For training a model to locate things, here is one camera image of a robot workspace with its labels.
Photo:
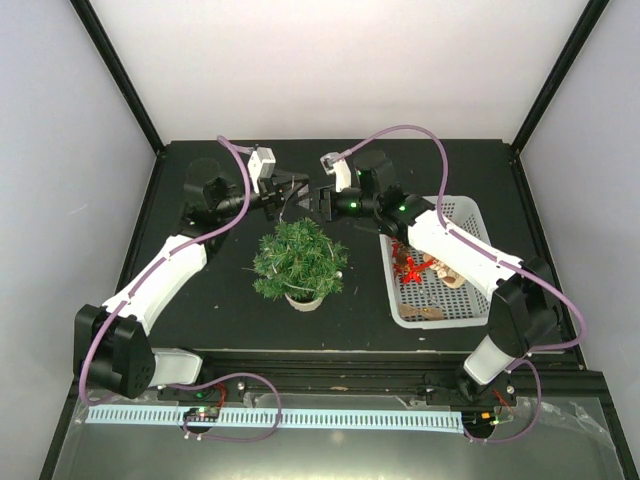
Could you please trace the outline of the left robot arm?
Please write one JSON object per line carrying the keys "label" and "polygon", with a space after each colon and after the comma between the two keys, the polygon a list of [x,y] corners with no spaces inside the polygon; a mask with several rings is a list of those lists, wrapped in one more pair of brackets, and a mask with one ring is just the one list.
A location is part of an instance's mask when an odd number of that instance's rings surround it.
{"label": "left robot arm", "polygon": [[174,234],[121,291],[75,316],[74,373],[83,391],[104,389],[135,399],[152,387],[178,384],[193,399],[214,388],[213,372],[200,355],[154,348],[149,335],[164,308],[220,250],[242,212],[267,218],[309,185],[305,174],[278,170],[272,158],[253,152],[240,185],[210,158],[193,161],[184,181],[184,203]]}

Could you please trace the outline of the small green christmas tree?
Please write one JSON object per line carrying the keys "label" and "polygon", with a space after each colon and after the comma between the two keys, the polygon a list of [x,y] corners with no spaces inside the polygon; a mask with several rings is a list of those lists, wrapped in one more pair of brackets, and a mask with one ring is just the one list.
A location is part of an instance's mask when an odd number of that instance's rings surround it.
{"label": "small green christmas tree", "polygon": [[280,222],[259,240],[253,287],[266,299],[320,304],[342,291],[348,259],[347,247],[332,240],[315,221]]}

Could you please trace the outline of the white plastic basket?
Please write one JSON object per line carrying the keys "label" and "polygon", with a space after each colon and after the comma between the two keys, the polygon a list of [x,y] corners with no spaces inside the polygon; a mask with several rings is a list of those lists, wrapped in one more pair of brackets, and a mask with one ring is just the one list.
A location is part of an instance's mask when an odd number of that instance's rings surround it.
{"label": "white plastic basket", "polygon": [[[477,203],[467,196],[446,195],[443,199],[443,215],[468,234],[490,244],[490,237]],[[398,243],[385,235],[379,236],[391,317],[404,329],[452,329],[483,326],[489,312],[489,302],[470,282],[458,289],[445,286],[431,269],[422,273],[422,283],[402,284],[394,273],[393,245]],[[403,319],[398,311],[401,303],[415,307],[439,308],[444,319]]]}

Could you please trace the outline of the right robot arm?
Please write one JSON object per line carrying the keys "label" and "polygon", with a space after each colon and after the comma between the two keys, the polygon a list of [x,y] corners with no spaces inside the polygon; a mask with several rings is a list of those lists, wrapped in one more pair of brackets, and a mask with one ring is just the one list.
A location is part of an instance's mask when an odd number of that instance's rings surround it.
{"label": "right robot arm", "polygon": [[336,152],[320,163],[335,178],[310,195],[308,210],[320,221],[370,218],[380,233],[442,262],[481,292],[489,303],[487,334],[454,379],[457,396],[476,403],[491,382],[541,344],[555,327],[559,300],[551,271],[540,258],[528,262],[497,250],[448,220],[440,201],[403,191],[391,160],[365,152],[352,165]]}

